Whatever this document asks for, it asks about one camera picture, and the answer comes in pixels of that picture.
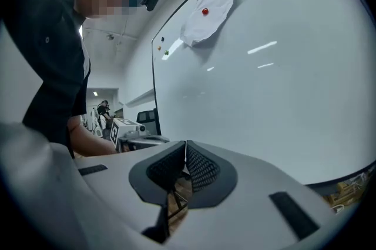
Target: cable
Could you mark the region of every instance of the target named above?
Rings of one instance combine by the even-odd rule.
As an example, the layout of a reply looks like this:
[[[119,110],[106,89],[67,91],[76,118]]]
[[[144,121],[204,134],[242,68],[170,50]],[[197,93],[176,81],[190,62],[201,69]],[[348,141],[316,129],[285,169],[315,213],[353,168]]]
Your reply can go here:
[[[335,214],[339,214],[342,210],[345,209],[345,205],[342,205],[342,204],[338,204],[336,206],[333,206],[333,207],[331,207],[331,209],[335,209],[337,207],[340,207],[340,209],[339,210],[335,210]]]

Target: man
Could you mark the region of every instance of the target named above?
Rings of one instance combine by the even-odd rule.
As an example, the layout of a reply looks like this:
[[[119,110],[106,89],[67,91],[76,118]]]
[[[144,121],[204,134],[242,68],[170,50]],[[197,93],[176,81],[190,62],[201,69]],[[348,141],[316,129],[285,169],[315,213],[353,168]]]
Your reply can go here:
[[[43,80],[23,123],[50,142],[83,156],[115,154],[111,142],[80,125],[86,113],[90,61],[79,35],[86,18],[137,6],[141,0],[13,0],[5,25],[21,54]]]
[[[106,120],[111,119],[110,115],[108,114],[108,110],[109,110],[108,109],[108,101],[101,102],[96,110],[97,110],[99,116],[103,115],[106,118]]]

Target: white plastic surface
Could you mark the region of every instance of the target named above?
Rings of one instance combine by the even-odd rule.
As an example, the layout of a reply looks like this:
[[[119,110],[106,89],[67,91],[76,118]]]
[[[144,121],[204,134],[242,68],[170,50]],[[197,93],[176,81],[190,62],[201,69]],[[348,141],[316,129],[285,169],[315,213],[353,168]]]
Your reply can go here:
[[[164,56],[195,1],[152,44],[163,136],[263,159],[302,184],[376,160],[376,31],[360,0],[236,0],[212,37]]]

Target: black slot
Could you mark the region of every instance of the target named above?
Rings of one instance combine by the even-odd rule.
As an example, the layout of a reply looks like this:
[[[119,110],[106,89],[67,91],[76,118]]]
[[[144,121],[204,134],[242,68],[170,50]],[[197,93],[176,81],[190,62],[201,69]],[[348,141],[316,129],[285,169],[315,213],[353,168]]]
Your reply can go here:
[[[105,169],[108,169],[108,168],[104,166],[103,164],[99,164],[99,165],[90,166],[88,168],[80,168],[78,171],[80,172],[81,176],[86,176],[86,175],[93,174],[95,172],[104,171]]]
[[[276,192],[269,198],[299,239],[306,238],[319,228],[288,193]]]

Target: white device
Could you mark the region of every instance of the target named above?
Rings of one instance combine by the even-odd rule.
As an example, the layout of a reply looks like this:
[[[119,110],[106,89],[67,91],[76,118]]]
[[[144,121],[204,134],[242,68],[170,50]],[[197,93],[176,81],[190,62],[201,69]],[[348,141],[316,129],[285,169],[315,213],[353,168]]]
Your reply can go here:
[[[120,137],[129,136],[130,138],[138,138],[150,135],[145,126],[129,119],[114,118],[110,139],[116,148]]]
[[[106,118],[103,115],[101,115],[99,117],[99,121],[100,121],[99,125],[101,126],[102,130],[104,130],[106,128]]]
[[[97,120],[97,112],[95,108],[92,109],[91,117],[92,117],[93,134],[98,136],[99,138],[103,138],[102,129],[99,126],[99,123]]]

